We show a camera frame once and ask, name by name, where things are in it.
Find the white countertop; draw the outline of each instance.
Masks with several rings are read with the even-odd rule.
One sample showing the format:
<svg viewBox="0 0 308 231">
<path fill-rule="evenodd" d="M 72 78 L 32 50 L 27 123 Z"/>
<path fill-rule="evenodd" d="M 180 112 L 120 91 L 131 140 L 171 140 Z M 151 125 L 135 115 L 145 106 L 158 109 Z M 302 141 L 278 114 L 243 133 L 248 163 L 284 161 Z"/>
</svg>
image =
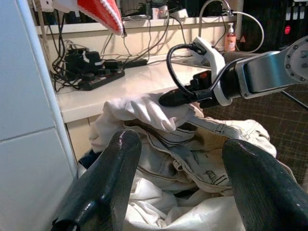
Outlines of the white countertop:
<svg viewBox="0 0 308 231">
<path fill-rule="evenodd" d="M 177 77 L 188 84 L 204 68 L 173 64 Z M 107 100 L 147 92 L 166 92 L 175 88 L 166 62 L 129 68 L 125 76 L 91 91 L 63 89 L 57 96 L 65 123 L 102 113 Z"/>
</svg>

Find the white cable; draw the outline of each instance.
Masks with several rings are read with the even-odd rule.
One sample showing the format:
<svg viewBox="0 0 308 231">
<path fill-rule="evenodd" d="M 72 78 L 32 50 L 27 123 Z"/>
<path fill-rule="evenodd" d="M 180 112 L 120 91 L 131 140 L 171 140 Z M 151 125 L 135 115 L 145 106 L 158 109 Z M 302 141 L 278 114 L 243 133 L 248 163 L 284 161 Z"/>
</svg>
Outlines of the white cable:
<svg viewBox="0 0 308 231">
<path fill-rule="evenodd" d="M 256 52 L 257 50 L 259 50 L 259 48 L 262 46 L 262 44 L 264 42 L 264 30 L 263 30 L 261 23 L 255 17 L 251 16 L 250 14 L 239 12 L 239 11 L 233 11 L 233 13 L 242 14 L 242 15 L 245 15 L 245 16 L 253 19 L 258 24 L 258 26 L 260 27 L 262 39 L 261 39 L 259 46 L 257 48 L 255 48 L 254 50 L 252 50 L 252 51 L 240 51 L 240 49 L 238 49 L 238 47 L 237 47 L 237 44 L 235 43 L 236 49 L 240 52 L 244 52 L 244 53 L 254 53 L 254 52 Z"/>
</svg>

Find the white cloth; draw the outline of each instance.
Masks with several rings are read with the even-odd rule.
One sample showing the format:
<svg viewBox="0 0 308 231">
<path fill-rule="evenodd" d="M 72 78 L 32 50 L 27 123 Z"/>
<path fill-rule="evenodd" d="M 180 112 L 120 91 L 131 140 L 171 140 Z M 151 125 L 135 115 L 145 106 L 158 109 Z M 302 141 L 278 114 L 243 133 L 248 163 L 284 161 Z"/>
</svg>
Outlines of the white cloth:
<svg viewBox="0 0 308 231">
<path fill-rule="evenodd" d="M 91 126 L 95 152 L 123 128 L 134 129 L 142 141 L 124 230 L 244 230 L 234 198 L 219 196 L 231 195 L 223 143 L 246 140 L 276 157 L 269 134 L 254 120 L 199 118 L 202 113 L 193 105 L 163 107 L 159 97 L 143 94 L 106 102 Z M 200 190 L 189 198 L 174 196 L 196 187 Z"/>
</svg>

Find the red light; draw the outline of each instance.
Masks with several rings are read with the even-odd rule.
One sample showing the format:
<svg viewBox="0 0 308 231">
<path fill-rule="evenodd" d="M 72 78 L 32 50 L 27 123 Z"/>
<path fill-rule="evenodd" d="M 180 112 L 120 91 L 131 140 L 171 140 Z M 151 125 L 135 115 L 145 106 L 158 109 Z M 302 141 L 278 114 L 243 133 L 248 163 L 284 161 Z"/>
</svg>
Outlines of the red light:
<svg viewBox="0 0 308 231">
<path fill-rule="evenodd" d="M 290 26 L 286 26 L 285 29 L 284 29 L 284 33 L 286 35 L 288 35 L 290 33 L 290 31 L 291 31 L 291 27 Z"/>
</svg>

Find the white shelf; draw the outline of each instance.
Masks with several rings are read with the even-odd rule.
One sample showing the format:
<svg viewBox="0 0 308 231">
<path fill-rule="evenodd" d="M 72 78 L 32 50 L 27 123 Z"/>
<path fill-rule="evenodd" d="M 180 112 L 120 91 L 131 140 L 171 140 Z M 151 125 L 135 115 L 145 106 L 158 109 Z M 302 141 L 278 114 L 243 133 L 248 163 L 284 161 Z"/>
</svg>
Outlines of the white shelf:
<svg viewBox="0 0 308 231">
<path fill-rule="evenodd" d="M 236 21 L 236 16 L 234 17 L 227 17 L 223 16 L 223 19 L 225 22 L 235 22 Z M 183 18 L 180 19 L 183 25 L 195 25 L 199 24 L 199 18 Z M 222 23 L 221 17 L 204 17 L 203 18 L 204 23 Z M 133 22 L 123 22 L 124 27 L 126 29 L 130 28 L 143 28 L 143 27 L 148 27 L 149 23 L 148 20 L 142 20 L 142 21 L 133 21 Z M 165 19 L 156 19 L 156 20 L 151 20 L 151 27 L 157 27 L 157 26 L 165 26 L 166 25 L 166 20 Z M 179 23 L 174 20 L 170 19 L 169 25 L 171 26 L 177 26 Z M 39 35 L 42 34 L 40 26 L 37 26 L 37 32 Z M 58 26 L 57 25 L 52 25 L 51 26 L 52 32 L 54 34 L 58 34 Z M 50 30 L 48 29 L 47 26 L 45 26 L 46 34 L 50 34 Z M 62 33 L 78 33 L 78 32 L 89 32 L 89 31 L 104 31 L 108 30 L 106 27 L 104 27 L 100 23 L 78 23 L 78 24 L 65 24 L 63 27 Z"/>
</svg>

